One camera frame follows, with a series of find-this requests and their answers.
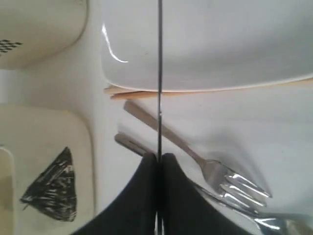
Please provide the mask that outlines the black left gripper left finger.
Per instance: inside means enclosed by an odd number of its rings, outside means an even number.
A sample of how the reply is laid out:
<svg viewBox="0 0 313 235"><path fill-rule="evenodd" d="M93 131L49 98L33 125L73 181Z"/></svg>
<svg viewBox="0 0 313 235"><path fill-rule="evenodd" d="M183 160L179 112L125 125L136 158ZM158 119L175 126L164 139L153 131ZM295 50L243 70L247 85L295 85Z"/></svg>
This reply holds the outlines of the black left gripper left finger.
<svg viewBox="0 0 313 235"><path fill-rule="evenodd" d="M157 159L145 153L122 192L75 235L153 235L157 211Z"/></svg>

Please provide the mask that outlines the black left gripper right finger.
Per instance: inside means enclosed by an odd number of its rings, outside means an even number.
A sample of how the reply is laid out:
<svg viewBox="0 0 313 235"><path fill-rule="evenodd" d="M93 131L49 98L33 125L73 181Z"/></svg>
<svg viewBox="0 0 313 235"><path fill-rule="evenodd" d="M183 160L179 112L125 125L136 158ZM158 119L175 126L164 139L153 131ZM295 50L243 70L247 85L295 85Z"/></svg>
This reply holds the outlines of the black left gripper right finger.
<svg viewBox="0 0 313 235"><path fill-rule="evenodd" d="M248 235L191 185L174 154L161 157L161 206L166 235Z"/></svg>

